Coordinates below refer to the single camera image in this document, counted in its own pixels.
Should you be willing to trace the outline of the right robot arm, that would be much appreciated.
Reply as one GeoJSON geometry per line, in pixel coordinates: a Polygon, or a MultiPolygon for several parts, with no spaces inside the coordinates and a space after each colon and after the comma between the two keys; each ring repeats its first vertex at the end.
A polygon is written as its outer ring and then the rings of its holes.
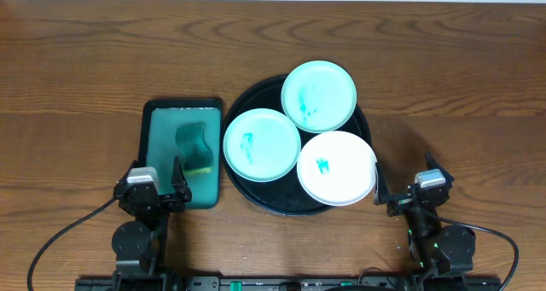
{"type": "Polygon", "coordinates": [[[425,153],[427,169],[403,193],[389,192],[380,170],[374,204],[390,217],[402,215],[408,225],[410,257],[421,269],[394,285],[396,290],[467,290],[465,274],[473,269],[476,235],[467,227],[442,225],[436,208],[449,200],[454,178],[425,153]]]}

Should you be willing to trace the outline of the green yellow sponge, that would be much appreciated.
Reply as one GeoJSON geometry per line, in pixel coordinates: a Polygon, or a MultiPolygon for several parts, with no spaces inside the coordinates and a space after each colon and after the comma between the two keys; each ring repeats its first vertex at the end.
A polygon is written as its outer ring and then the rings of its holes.
{"type": "Polygon", "coordinates": [[[177,128],[175,141],[182,156],[183,173],[198,175],[212,170],[212,151],[204,139],[204,123],[190,123],[177,128]]]}

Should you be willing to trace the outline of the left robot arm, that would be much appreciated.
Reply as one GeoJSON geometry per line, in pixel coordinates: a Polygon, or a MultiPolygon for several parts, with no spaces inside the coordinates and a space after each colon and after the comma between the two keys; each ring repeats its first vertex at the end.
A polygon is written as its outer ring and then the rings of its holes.
{"type": "Polygon", "coordinates": [[[159,176],[153,167],[132,163],[113,189],[119,207],[134,219],[113,233],[116,254],[115,290],[184,290],[185,281],[165,267],[168,220],[183,212],[192,199],[179,158],[173,161],[170,194],[158,192],[159,176]]]}

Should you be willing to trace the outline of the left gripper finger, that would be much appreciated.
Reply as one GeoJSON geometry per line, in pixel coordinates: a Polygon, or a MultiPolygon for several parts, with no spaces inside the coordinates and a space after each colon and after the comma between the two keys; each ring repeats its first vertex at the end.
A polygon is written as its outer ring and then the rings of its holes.
{"type": "Polygon", "coordinates": [[[173,161],[171,186],[176,192],[182,193],[185,193],[188,188],[185,176],[183,175],[182,163],[178,156],[176,156],[173,161]]]}
{"type": "Polygon", "coordinates": [[[127,184],[127,178],[129,177],[129,174],[133,168],[135,168],[138,165],[138,162],[136,160],[133,160],[131,164],[129,165],[129,168],[125,172],[125,174],[122,176],[122,178],[117,182],[117,188],[123,189],[127,184]]]}

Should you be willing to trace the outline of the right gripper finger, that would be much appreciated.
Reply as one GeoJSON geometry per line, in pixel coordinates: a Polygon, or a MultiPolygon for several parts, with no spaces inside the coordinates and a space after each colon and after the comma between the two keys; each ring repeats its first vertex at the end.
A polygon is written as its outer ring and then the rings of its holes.
{"type": "Polygon", "coordinates": [[[424,157],[425,157],[425,161],[426,161],[426,165],[427,165],[427,169],[428,170],[435,170],[435,169],[438,169],[443,177],[445,178],[446,182],[447,183],[452,183],[453,182],[453,176],[448,173],[434,158],[433,156],[431,155],[430,152],[426,152],[424,154],[424,157]]]}
{"type": "Polygon", "coordinates": [[[389,201],[390,193],[389,193],[389,189],[387,188],[386,181],[383,177],[379,162],[375,163],[375,170],[376,170],[376,185],[375,185],[375,191],[374,191],[374,204],[383,205],[389,201]]]}

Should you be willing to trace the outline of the mint plate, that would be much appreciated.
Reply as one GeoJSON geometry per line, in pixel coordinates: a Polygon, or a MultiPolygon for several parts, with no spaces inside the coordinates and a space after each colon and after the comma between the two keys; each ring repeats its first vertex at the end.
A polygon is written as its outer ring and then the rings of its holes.
{"type": "Polygon", "coordinates": [[[288,174],[299,158],[297,127],[283,113],[255,108],[236,116],[224,133],[228,166],[246,180],[265,183],[288,174]]]}
{"type": "Polygon", "coordinates": [[[323,133],[340,128],[357,105],[351,75],[330,61],[308,61],[283,82],[283,112],[303,131],[323,133]]]}

